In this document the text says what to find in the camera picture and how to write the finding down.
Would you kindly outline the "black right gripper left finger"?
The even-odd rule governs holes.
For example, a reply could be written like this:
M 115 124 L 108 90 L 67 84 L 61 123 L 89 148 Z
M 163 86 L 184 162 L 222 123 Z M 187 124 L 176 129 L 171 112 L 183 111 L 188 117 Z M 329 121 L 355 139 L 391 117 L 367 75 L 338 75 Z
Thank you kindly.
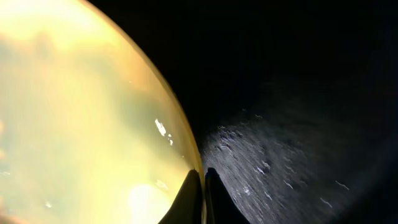
M 201 224 L 203 196 L 199 173 L 188 172 L 170 209 L 159 224 Z

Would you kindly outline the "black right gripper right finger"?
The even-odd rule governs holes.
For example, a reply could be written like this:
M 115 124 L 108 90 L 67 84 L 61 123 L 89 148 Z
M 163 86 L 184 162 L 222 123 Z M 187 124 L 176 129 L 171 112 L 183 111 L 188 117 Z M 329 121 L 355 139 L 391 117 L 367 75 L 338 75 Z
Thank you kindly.
M 207 224 L 250 224 L 212 167 L 208 168 L 205 176 L 205 200 Z

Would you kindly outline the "yellow plate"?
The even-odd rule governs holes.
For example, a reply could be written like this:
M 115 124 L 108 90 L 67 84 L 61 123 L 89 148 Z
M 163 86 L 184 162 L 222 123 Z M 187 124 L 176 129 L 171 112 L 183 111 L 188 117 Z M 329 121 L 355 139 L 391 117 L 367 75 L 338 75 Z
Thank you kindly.
M 192 169 L 203 196 L 174 93 L 108 16 L 1 2 L 2 223 L 159 223 Z

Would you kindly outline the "round black tray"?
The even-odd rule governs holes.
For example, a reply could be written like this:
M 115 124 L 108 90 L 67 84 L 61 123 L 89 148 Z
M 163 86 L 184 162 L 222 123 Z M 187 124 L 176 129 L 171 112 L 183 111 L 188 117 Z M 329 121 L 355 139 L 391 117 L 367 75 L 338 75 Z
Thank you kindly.
M 396 1 L 95 1 L 251 223 L 397 222 Z

